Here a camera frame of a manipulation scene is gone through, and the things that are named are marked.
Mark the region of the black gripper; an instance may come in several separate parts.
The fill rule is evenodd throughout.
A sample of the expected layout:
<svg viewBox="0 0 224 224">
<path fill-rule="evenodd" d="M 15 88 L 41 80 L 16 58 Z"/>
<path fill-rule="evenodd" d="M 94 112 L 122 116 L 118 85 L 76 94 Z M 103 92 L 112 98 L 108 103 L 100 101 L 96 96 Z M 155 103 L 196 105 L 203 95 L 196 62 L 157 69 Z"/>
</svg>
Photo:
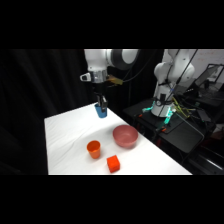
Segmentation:
<svg viewBox="0 0 224 224">
<path fill-rule="evenodd" d="M 107 99 L 105 98 L 107 84 L 105 82 L 102 83 L 93 83 L 93 92 L 97 95 L 98 106 L 101 107 L 102 113 L 104 113 L 107 109 Z"/>
</svg>

